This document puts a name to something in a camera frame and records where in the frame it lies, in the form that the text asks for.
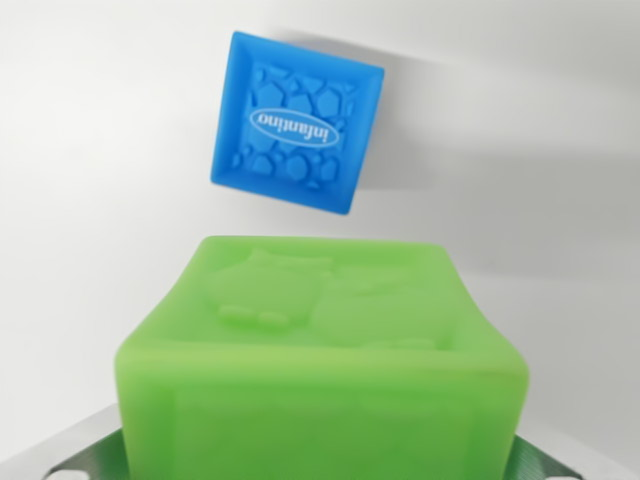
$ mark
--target white background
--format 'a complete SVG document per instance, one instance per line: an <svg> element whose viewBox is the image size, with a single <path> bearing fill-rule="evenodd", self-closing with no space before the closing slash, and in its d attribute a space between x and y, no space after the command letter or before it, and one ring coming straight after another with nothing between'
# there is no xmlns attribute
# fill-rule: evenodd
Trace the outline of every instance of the white background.
<svg viewBox="0 0 640 480"><path fill-rule="evenodd" d="M230 35L387 76L346 217L209 183ZM640 471L640 3L0 0L0 461L115 401L215 234L441 243L535 416Z"/></svg>

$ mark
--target green stacking cube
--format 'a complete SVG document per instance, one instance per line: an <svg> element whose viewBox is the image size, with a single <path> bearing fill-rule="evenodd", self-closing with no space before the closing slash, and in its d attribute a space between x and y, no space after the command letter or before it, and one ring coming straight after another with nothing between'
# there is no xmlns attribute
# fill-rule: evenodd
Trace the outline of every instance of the green stacking cube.
<svg viewBox="0 0 640 480"><path fill-rule="evenodd" d="M500 480L527 367L444 249L205 239L117 355L133 480Z"/></svg>

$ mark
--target infantino logo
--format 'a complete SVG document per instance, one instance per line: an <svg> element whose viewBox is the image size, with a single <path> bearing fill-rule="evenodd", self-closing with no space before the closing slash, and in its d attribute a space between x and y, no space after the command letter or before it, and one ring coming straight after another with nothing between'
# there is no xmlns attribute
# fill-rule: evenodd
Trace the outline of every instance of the infantino logo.
<svg viewBox="0 0 640 480"><path fill-rule="evenodd" d="M327 122L285 108L261 108L254 111L249 120L268 137L303 147L331 147L340 138L338 131Z"/></svg>

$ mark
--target stacking cube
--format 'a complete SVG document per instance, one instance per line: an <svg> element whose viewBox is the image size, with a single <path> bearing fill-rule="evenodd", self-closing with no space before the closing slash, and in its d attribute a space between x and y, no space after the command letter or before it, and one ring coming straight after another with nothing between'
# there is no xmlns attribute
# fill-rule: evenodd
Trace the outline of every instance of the stacking cube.
<svg viewBox="0 0 640 480"><path fill-rule="evenodd" d="M347 213L382 68L235 33L211 179Z"/></svg>
<svg viewBox="0 0 640 480"><path fill-rule="evenodd" d="M501 480L527 368L441 247L211 237L117 383L132 480Z"/></svg>

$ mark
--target blue stacking cube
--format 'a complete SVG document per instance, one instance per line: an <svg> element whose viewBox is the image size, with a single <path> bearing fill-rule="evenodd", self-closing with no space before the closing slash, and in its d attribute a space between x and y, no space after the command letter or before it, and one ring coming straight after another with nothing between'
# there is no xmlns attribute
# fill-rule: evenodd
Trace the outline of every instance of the blue stacking cube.
<svg viewBox="0 0 640 480"><path fill-rule="evenodd" d="M236 32L211 180L348 213L380 67Z"/></svg>

